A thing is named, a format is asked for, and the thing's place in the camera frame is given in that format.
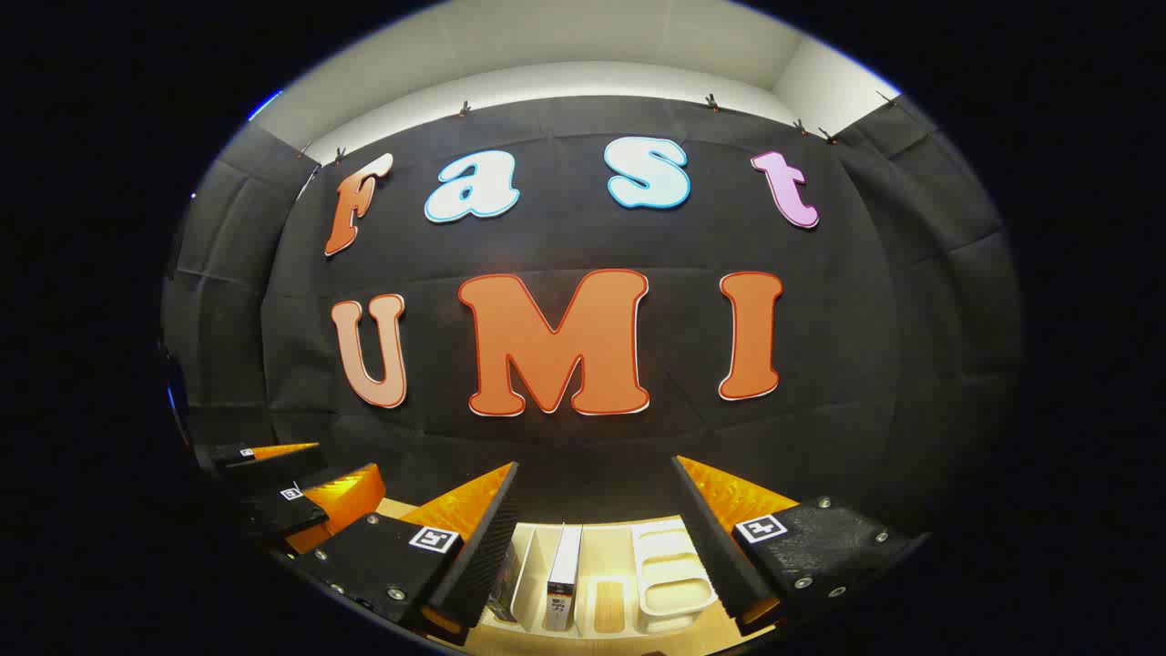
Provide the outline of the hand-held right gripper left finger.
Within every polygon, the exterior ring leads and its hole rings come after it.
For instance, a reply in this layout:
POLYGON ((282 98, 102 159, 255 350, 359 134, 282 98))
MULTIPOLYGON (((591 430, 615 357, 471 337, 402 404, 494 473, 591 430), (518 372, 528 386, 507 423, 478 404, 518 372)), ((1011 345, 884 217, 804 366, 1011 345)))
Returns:
POLYGON ((375 466, 325 486, 323 527, 294 536, 298 576, 408 639, 463 646, 485 609, 517 528, 511 463, 400 519, 379 512, 375 466))

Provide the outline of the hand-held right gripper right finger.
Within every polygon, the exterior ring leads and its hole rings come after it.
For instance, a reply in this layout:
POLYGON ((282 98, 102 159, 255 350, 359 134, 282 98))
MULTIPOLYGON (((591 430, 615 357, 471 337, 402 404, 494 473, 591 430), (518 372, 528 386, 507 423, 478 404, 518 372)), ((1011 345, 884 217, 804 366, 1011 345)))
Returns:
POLYGON ((670 466, 680 519, 744 639, 838 611, 930 537, 870 519, 838 496, 795 501, 684 456, 670 466))

